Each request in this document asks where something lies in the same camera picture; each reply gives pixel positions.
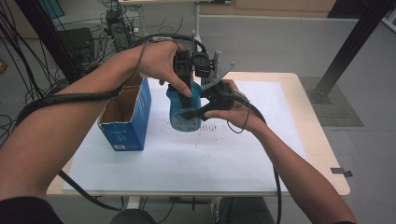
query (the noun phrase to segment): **person's left arm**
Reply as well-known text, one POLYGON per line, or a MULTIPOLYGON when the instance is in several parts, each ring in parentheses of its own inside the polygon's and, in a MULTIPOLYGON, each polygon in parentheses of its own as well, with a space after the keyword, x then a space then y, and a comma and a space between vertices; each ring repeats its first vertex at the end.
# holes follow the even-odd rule
MULTIPOLYGON (((116 54, 62 93, 114 91, 136 68, 142 47, 116 54)), ((139 70, 168 81, 190 95, 173 72, 177 45, 171 41, 148 44, 139 70)), ((0 201, 21 196, 46 198, 53 178, 70 160, 107 102, 77 102, 41 108, 27 117, 0 148, 0 201)))

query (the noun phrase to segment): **blue bottle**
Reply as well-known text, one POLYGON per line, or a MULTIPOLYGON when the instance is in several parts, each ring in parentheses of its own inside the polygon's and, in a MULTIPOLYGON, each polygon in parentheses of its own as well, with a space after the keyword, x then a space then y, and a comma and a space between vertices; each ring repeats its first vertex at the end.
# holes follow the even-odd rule
POLYGON ((171 101, 171 108, 169 111, 169 119, 171 120, 171 125, 175 130, 181 132, 194 132, 201 127, 201 120, 195 116, 180 116, 180 114, 185 114, 190 112, 191 115, 194 114, 195 110, 201 108, 201 87, 195 82, 191 85, 191 98, 180 96, 179 93, 174 88, 168 88, 166 91, 166 96, 171 101), (183 106, 182 101, 191 100, 188 106, 183 106))

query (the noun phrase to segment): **gray floor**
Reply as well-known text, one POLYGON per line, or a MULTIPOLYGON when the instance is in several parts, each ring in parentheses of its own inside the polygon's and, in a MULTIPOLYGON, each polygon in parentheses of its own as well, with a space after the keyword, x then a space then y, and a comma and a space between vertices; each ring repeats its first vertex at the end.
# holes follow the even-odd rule
MULTIPOLYGON (((221 49, 223 62, 235 61, 234 71, 321 77, 355 23, 202 17, 201 38, 210 51, 221 49)), ((3 45, 0 49, 0 57, 8 59, 3 45)), ((364 126, 324 128, 341 166, 354 175, 347 179, 351 193, 345 199, 360 223, 393 223, 396 219, 395 52, 396 34, 381 23, 337 83, 364 126)), ((0 114, 13 118, 21 109, 25 93, 14 71, 11 65, 0 76, 0 114)), ((49 200, 66 223, 108 223, 115 215, 79 197, 49 200)), ((119 198, 103 200, 120 204, 119 198)), ((276 199, 266 200, 275 212, 276 199)), ((282 223, 309 223, 291 198, 284 201, 282 223)), ((171 205, 166 198, 149 198, 146 208, 161 220, 171 205)), ((190 205, 176 204, 164 223, 210 223, 209 206, 198 205, 191 211, 190 205)))

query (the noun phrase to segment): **white paper sheet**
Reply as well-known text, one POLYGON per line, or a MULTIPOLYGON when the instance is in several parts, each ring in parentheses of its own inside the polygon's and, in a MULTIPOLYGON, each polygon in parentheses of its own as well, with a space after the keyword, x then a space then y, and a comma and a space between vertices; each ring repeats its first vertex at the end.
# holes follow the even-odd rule
MULTIPOLYGON (((252 81, 236 84, 259 108, 274 132, 305 158, 280 84, 252 81)), ((85 190, 164 194, 276 191, 272 163, 251 133, 234 133, 221 119, 203 122, 197 132, 178 132, 169 123, 166 86, 160 86, 156 80, 150 80, 149 85, 152 103, 145 149, 116 152, 97 124, 93 124, 69 172, 85 190)), ((64 189, 71 187, 65 184, 64 189)))

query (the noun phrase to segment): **person's right arm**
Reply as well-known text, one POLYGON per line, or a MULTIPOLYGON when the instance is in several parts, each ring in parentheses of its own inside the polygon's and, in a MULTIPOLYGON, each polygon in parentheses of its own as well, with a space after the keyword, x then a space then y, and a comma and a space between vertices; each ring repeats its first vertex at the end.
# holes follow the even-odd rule
MULTIPOLYGON (((242 128, 248 115, 244 106, 230 111, 208 111, 207 118, 226 119, 242 128)), ((312 223, 357 222, 352 211, 332 184, 313 166, 288 147, 262 120, 250 111, 245 129, 262 143, 269 159, 289 190, 312 223)))

